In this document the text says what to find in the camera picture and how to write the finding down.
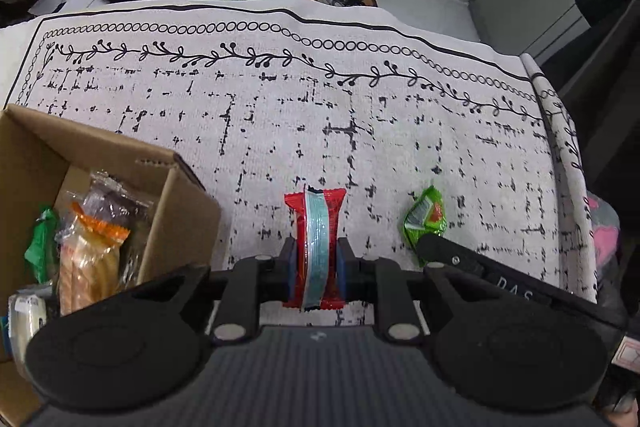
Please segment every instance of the screw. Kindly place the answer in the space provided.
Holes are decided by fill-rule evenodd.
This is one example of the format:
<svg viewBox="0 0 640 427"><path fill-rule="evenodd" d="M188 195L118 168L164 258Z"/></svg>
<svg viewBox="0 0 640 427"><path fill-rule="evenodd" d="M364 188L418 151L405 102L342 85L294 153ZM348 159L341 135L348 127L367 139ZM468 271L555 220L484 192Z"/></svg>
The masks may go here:
<svg viewBox="0 0 640 427"><path fill-rule="evenodd" d="M246 330L240 324L220 324L213 334L220 341L236 341L246 334Z"/></svg>

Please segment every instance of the box flap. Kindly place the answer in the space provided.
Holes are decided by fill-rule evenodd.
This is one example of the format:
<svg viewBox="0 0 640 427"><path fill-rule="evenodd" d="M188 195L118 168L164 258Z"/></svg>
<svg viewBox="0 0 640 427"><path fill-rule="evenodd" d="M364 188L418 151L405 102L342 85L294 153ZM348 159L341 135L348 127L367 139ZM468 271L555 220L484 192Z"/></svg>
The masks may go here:
<svg viewBox="0 0 640 427"><path fill-rule="evenodd" d="M18 427L38 410L40 402L29 382L18 374L15 363L0 363L0 416Z"/></svg>
<svg viewBox="0 0 640 427"><path fill-rule="evenodd" d="M191 169L191 167L187 165L187 162L184 161L182 156L180 156L177 152L174 153L174 160L175 160L176 164L178 165L178 167L180 167L180 169L182 169L182 172L184 172L187 175L188 179L191 180L191 182L195 183L198 187L200 187L202 190L207 192L207 190L206 190L206 188L204 188L204 185L202 184L202 182L196 176L196 173L193 172L193 169Z"/></svg>
<svg viewBox="0 0 640 427"><path fill-rule="evenodd" d="M174 151L163 147L18 105L6 111L68 162L86 171L105 170L145 192L160 194L176 165Z"/></svg>
<svg viewBox="0 0 640 427"><path fill-rule="evenodd" d="M185 264L209 264L218 237L220 208L178 168L158 202L138 283Z"/></svg>
<svg viewBox="0 0 640 427"><path fill-rule="evenodd" d="M34 283L24 261L43 204L53 204L67 162L46 144L0 114L0 315L19 287ZM6 359L0 343L0 360Z"/></svg>

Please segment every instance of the metal bolt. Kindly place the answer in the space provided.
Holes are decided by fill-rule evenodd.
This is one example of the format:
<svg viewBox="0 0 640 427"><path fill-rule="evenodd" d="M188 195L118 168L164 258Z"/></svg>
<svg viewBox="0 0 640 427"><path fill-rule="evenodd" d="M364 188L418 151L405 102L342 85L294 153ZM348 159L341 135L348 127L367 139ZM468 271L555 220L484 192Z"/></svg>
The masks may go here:
<svg viewBox="0 0 640 427"><path fill-rule="evenodd" d="M213 334L220 341L236 341L245 336L246 330L240 324L220 324Z"/></svg>
<svg viewBox="0 0 640 427"><path fill-rule="evenodd" d="M410 341L420 335L420 328L413 324L394 324L388 331L389 336L396 341Z"/></svg>

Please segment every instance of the snack package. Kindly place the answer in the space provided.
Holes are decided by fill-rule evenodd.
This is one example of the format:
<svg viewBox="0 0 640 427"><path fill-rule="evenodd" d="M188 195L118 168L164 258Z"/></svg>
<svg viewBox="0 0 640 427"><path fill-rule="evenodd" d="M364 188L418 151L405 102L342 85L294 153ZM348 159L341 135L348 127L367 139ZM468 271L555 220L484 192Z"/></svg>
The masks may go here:
<svg viewBox="0 0 640 427"><path fill-rule="evenodd" d="M18 373L27 378L24 355L27 344L38 330L47 323L47 307L37 295L18 294L9 297L8 330L11 351Z"/></svg>
<svg viewBox="0 0 640 427"><path fill-rule="evenodd" d="M84 213L76 218L60 249L60 314L66 315L106 299L118 288L120 247L129 230Z"/></svg>
<svg viewBox="0 0 640 427"><path fill-rule="evenodd" d="M67 192L62 206L71 209L73 203L80 203L87 216L130 230L128 239L120 248L118 291L135 285L151 230L153 202L137 197L106 172L92 172L87 194L81 196ZM56 234L60 245L65 242L76 217L73 211L62 214L63 226Z"/></svg>
<svg viewBox="0 0 640 427"><path fill-rule="evenodd" d="M44 206L33 229L31 244L24 258L31 265L38 283L54 280L58 276L58 252L54 241L58 216L50 206Z"/></svg>
<svg viewBox="0 0 640 427"><path fill-rule="evenodd" d="M288 307L333 310L344 306L335 280L335 244L346 192L307 187L304 192L285 194L284 202L296 212L298 229L298 269Z"/></svg>
<svg viewBox="0 0 640 427"><path fill-rule="evenodd" d="M442 195L431 185L423 190L414 206L406 214L402 231L409 246L415 245L425 233L442 235L447 230L447 218L444 213Z"/></svg>

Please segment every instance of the red snack package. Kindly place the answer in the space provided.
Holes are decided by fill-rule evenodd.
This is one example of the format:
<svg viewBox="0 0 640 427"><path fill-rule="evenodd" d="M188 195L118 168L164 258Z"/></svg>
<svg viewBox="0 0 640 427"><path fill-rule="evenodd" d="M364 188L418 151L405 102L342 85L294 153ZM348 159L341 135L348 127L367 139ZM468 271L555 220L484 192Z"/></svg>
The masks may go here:
<svg viewBox="0 0 640 427"><path fill-rule="evenodd" d="M334 188L332 190L313 190L307 189L313 194L323 194L326 208L328 210L329 224L329 270L326 278L326 286L324 295L320 302L320 309L336 310L343 308L344 301L340 298L337 282L335 280L335 244L338 237L338 214L340 214L340 206L347 191L344 188ZM296 211L296 223L298 229L298 271L296 274L296 287L292 300L285 304L286 307L300 308L303 305L305 296L305 284L308 271L308 244L307 244L307 212L305 208L305 192L297 192L295 194L285 194L284 202Z"/></svg>

